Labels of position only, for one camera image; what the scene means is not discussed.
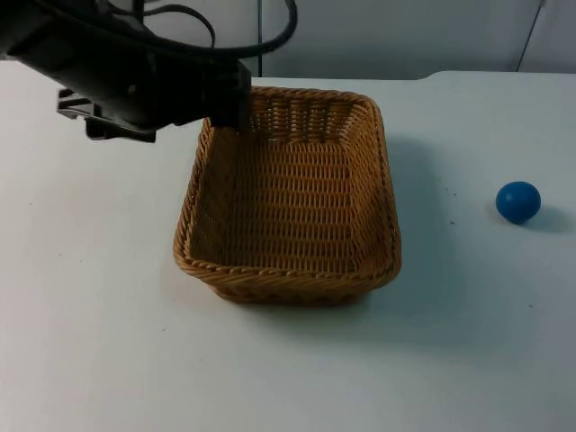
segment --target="basket rim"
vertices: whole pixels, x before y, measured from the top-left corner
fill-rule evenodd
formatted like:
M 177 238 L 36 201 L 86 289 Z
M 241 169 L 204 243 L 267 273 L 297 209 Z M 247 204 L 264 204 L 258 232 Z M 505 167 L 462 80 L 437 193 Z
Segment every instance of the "basket rim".
M 193 205 L 196 200 L 196 196 L 191 197 L 190 191 L 186 193 L 184 198 L 183 211 L 181 212 L 180 219 L 177 225 L 176 234 L 174 237 L 173 253 L 174 258 L 178 266 L 188 273 L 189 275 L 194 275 L 196 277 L 201 277 L 204 275 L 244 275 L 247 280 L 244 282 L 249 282 L 254 279 L 262 277 L 273 277 L 276 280 L 278 278 L 285 279 L 306 279 L 306 280 L 331 280 L 331 281 L 342 281 L 342 282 L 365 282 L 365 281 L 377 281 L 389 282 L 392 280 L 401 269 L 401 235 L 400 227 L 398 223 L 398 215 L 396 211 L 396 203 L 394 199 L 393 187 L 392 187 L 392 176 L 389 174 L 390 169 L 386 170 L 384 168 L 384 160 L 387 158 L 387 148 L 386 141 L 384 137 L 384 125 L 383 118 L 380 112 L 378 104 L 369 96 L 356 94 L 352 92 L 341 92 L 338 90 L 321 90 L 321 89 L 308 89 L 308 88 L 289 88 L 289 87 L 273 87 L 273 86 L 253 86 L 252 94 L 258 96 L 266 95 L 277 95 L 282 97 L 299 97 L 304 99 L 323 99 L 323 100 L 335 100 L 344 99 L 347 102 L 352 102 L 355 104 L 361 104 L 365 109 L 373 111 L 376 123 L 374 125 L 375 133 L 378 136 L 379 153 L 380 153 L 380 180 L 384 178 L 388 179 L 389 184 L 381 183 L 381 188 L 385 190 L 387 187 L 390 189 L 391 199 L 389 205 L 391 208 L 390 214 L 387 214 L 391 241 L 389 243 L 389 248 L 391 251 L 390 263 L 379 269 L 377 272 L 348 272 L 348 273 L 335 273 L 335 272 L 315 272 L 309 270 L 298 270 L 298 269 L 282 269 L 277 267 L 255 267 L 250 265 L 222 265 L 214 263 L 212 261 L 206 261 L 201 259 L 194 259 L 193 257 L 186 257 L 185 245 L 189 240 L 190 228 L 193 226 L 194 221 L 192 217 L 184 217 L 184 210 L 186 202 L 190 200 Z M 202 131 L 210 128 L 210 121 L 205 119 L 202 124 Z

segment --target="wicker basket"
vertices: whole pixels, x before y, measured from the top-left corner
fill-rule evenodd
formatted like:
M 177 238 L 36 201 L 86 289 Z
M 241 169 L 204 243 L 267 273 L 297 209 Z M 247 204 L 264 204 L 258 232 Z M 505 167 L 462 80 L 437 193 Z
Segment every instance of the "wicker basket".
M 175 261 L 235 302 L 333 304 L 381 287 L 401 240 L 377 105 L 255 87 L 250 133 L 204 122 Z

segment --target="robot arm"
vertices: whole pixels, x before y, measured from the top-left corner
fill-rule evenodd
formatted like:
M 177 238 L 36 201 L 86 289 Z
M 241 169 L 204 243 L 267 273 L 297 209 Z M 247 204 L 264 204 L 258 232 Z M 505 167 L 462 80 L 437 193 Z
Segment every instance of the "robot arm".
M 217 127 L 248 121 L 249 71 L 239 59 L 284 45 L 297 23 L 274 40 L 248 47 L 195 47 L 154 35 L 143 0 L 123 11 L 106 0 L 2 0 L 0 58 L 5 55 L 61 83 L 58 111 L 85 117 L 94 140 L 153 142 L 168 124 L 210 117 Z M 214 40 L 214 32 L 200 15 Z

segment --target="white tabletop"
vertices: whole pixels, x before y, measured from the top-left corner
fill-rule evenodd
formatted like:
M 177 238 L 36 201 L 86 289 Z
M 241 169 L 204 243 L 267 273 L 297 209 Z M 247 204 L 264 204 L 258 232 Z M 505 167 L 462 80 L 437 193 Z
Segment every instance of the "white tabletop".
M 200 124 L 91 142 L 51 83 L 0 65 L 0 430 L 576 428 L 576 76 L 262 79 L 382 108 L 403 242 L 387 288 L 238 306 L 172 239 Z M 493 198 L 539 188 L 525 227 Z

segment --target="blue ball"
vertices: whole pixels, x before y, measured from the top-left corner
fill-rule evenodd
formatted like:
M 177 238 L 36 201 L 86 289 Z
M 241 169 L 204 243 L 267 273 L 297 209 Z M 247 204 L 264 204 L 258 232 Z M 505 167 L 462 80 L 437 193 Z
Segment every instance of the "blue ball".
M 530 183 L 513 182 L 496 195 L 496 208 L 508 221 L 524 223 L 540 210 L 540 193 Z

